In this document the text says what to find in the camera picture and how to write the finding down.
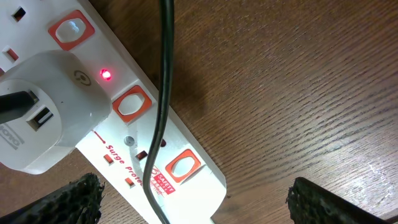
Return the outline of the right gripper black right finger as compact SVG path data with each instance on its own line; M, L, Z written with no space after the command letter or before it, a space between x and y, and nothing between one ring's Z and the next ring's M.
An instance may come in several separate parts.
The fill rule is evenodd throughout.
M387 223L304 177L295 179L286 203L295 224Z

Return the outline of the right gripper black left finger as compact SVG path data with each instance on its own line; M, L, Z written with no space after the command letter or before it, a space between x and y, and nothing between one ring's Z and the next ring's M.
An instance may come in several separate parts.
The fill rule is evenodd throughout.
M101 218L104 184L94 173L1 217L6 224L96 224Z

